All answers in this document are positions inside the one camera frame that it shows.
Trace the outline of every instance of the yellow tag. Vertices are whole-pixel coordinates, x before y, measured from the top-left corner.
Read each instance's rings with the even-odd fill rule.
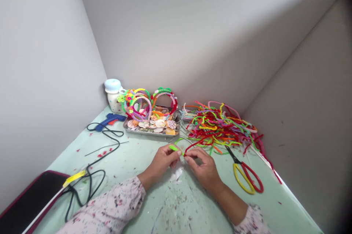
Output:
[[[71,182],[77,180],[78,178],[82,177],[85,175],[85,170],[80,171],[79,173],[72,175],[71,177],[67,178],[66,182],[63,184],[63,188],[67,187]]]

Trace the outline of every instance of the metal tray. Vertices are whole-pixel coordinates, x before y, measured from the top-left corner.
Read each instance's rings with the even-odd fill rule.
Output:
[[[172,111],[172,107],[168,107],[168,106],[162,106],[162,105],[156,105],[158,107],[163,107],[163,108],[167,108],[169,109],[169,111]],[[132,118],[127,117],[125,122],[124,122],[124,129],[127,133],[135,133],[135,134],[145,134],[145,135],[150,135],[150,136],[156,136],[156,137],[165,137],[165,138],[173,138],[175,136],[177,136],[180,133],[180,115],[178,114],[177,111],[174,112],[174,114],[176,114],[176,118],[175,121],[177,123],[177,128],[176,128],[176,134],[175,135],[169,135],[169,134],[162,134],[162,133],[151,133],[148,131],[137,131],[137,130],[130,130],[127,126],[127,122],[129,120],[131,120]]]

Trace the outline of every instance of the green flower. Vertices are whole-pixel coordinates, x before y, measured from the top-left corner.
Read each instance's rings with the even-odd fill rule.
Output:
[[[117,102],[125,102],[124,96],[120,94],[120,95],[117,97]]]

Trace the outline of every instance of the pink floral shirt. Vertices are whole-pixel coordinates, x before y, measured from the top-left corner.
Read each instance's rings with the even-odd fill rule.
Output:
[[[138,177],[115,185],[73,215],[57,234],[120,234],[139,212],[146,191]],[[249,205],[245,219],[234,226],[236,234],[270,234],[260,208]]]

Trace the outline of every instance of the white wall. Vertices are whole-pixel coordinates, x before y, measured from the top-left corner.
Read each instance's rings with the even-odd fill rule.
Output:
[[[326,233],[346,213],[352,178],[349,11],[338,0],[243,115],[265,135],[267,156]]]
[[[333,1],[83,0],[108,78],[239,112]]]
[[[0,212],[106,106],[82,0],[0,0]]]

